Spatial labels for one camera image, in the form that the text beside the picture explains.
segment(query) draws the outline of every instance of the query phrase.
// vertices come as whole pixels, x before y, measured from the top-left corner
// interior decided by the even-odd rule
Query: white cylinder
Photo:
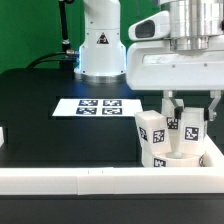
[[[126,72],[126,49],[120,41],[120,2],[83,1],[85,41],[80,46],[80,65],[75,73],[90,81],[121,76]]]

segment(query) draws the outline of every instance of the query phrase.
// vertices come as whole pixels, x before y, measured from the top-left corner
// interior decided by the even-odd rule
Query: black tabletop
[[[59,70],[0,76],[1,167],[141,165],[133,117],[53,117],[61,98],[135,99],[125,82],[90,84]]]
[[[141,166],[134,118],[52,117],[61,98],[139,98],[144,109],[161,106],[161,93],[133,92],[125,82],[84,83],[52,69],[6,71],[0,167]],[[221,224],[223,208],[223,194],[0,196],[0,223]]]

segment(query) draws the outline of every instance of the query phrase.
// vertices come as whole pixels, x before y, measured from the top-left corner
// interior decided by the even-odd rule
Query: white tray
[[[224,156],[204,144],[199,168],[2,168],[0,195],[224,193]]]

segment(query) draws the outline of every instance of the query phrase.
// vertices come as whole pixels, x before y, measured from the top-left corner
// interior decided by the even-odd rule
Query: green background
[[[128,48],[129,26],[155,14],[158,7],[150,0],[120,0],[120,4],[121,41]],[[66,11],[69,39],[78,50],[84,40],[83,1],[66,5]],[[0,73],[24,68],[40,56],[60,51],[61,40],[58,0],[0,1]]]

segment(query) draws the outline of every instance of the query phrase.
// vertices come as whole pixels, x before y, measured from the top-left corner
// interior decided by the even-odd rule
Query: paper sheet with markers
[[[134,117],[137,112],[142,112],[137,99],[61,99],[53,116]]]

